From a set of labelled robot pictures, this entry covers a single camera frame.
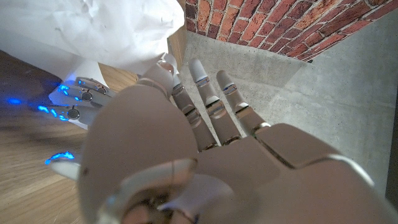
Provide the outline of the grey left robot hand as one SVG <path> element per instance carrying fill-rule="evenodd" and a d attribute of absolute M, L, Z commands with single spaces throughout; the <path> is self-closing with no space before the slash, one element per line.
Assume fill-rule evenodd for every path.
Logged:
<path fill-rule="evenodd" d="M 78 178 L 87 223 L 396 223 L 355 161 L 289 124 L 265 122 L 226 72 L 224 108 L 199 60 L 190 72 L 218 142 L 157 63 L 89 127 Z"/>

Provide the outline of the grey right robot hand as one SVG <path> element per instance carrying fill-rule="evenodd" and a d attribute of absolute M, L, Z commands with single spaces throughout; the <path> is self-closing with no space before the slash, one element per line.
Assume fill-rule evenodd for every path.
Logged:
<path fill-rule="evenodd" d="M 51 118 L 73 123 L 83 129 L 91 126 L 99 110 L 116 92 L 92 78 L 78 77 L 59 84 L 49 94 L 51 104 L 37 105 L 37 109 Z M 78 180 L 81 156 L 68 150 L 45 160 L 45 165 L 57 174 Z"/>

